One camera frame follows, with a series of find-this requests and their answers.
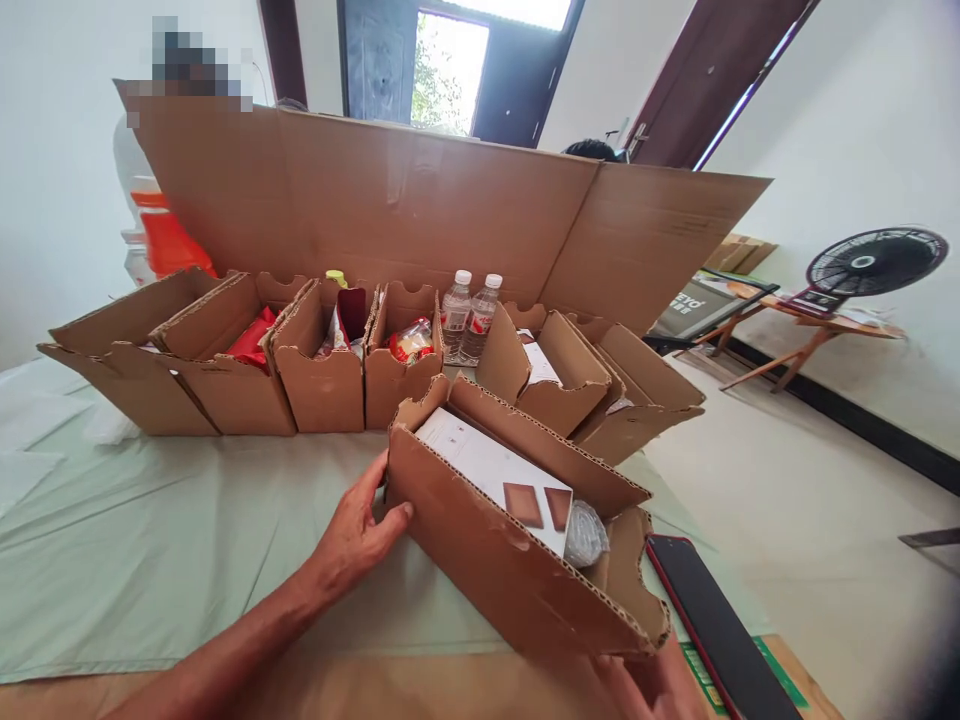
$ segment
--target fan grille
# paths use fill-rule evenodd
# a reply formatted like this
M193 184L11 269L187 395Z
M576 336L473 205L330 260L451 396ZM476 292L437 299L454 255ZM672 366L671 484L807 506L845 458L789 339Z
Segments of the fan grille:
M807 269L807 281L831 295L879 295L933 272L947 249L946 240L922 228L870 230L820 253Z

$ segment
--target wooden table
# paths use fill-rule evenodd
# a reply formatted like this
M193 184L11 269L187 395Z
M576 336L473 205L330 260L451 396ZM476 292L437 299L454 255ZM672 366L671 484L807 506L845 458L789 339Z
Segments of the wooden table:
M749 299L760 292L755 287L744 285L743 283L738 282L727 283L727 289L736 294L737 297L743 299ZM787 372L783 374L783 377L777 381L776 385L774 385L773 389L770 391L774 393L780 392L787 386L787 383L789 383L794 376L800 372L800 368L802 368L807 360L813 356L813 354L817 351L817 348L819 348L828 340L832 340L840 335L863 335L866 337L880 338L882 340L899 340L906 337L906 334L901 329L890 325L878 328L870 325L863 325L839 315L832 318L818 318L814 317L813 315L807 315L806 313L802 313L798 310L787 307L783 304L783 301L780 300L780 298L774 295L765 295L764 297L760 298L760 301L757 305L748 310L743 310L736 313L726 322L725 325L718 327L716 330L707 333L702 338L697 340L697 345L702 345L703 343L706 343L719 336L720 339L717 341L717 346L711 353L714 357L719 355L726 350L727 344L730 342L730 338L733 337L733 331L737 325L747 318L753 317L762 310L766 310L767 308L776 310L777 312L782 312L786 315L792 315L796 318L795 322L797 325L815 327L817 328L817 332L803 347L797 348L796 350L778 357L775 360L771 360L766 365L761 365L745 375L741 375L736 380L721 386L721 390L729 390L735 385L739 385L740 383L751 378L755 378L758 375L763 375L765 372L772 370L778 365L783 365L784 363L793 360L793 362L790 363L790 366L787 368Z
M800 715L805 720L842 720L783 639L765 635L763 640L809 703ZM0 717L96 720L155 675L93 675L0 686ZM499 690L488 692L492 687ZM706 696L701 697L706 716L719 717ZM324 659L300 653L295 646L247 689L229 716L575 720L617 714L586 661L544 668L512 653Z

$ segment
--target yellow bottle cap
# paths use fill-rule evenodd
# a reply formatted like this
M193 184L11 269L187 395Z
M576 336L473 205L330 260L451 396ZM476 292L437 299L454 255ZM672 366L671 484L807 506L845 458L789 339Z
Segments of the yellow bottle cap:
M342 270L327 270L327 280L334 280L342 288L350 287L347 285L346 279L343 277Z

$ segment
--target white box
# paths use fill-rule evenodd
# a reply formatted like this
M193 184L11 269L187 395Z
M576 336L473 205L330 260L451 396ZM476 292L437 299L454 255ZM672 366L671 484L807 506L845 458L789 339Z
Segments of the white box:
M508 512L510 508L507 507L504 483L532 488L542 521L541 527L537 527L535 521L524 522L517 512L511 514L523 522L535 538L563 557L570 508L573 505L573 491L568 485L476 428L462 422L443 408L433 411L433 414L417 430L417 437L450 463L484 495ZM565 499L566 510L562 517L556 517L551 512L551 506L547 502L547 489L559 491L556 497ZM569 493L569 496L563 495L564 492Z
M527 385L534 385L538 382L552 382L563 387L560 377L553 369L553 365L547 360L543 349L534 341L533 333L529 330L517 330L520 336L520 343L523 345L523 351L527 354L527 360L530 362L530 379Z

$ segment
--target white product box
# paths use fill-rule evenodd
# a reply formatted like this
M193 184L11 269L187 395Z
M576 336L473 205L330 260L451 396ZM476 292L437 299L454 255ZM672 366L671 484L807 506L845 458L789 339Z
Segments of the white product box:
M568 485L437 408L417 437L560 557L573 505Z
M541 347L534 341L533 334L529 330L517 330L517 335L520 336L523 351L527 353L527 360L530 361L530 379L527 380L527 385L546 381L563 387L563 383L560 382L553 365L547 360L547 356L543 354Z

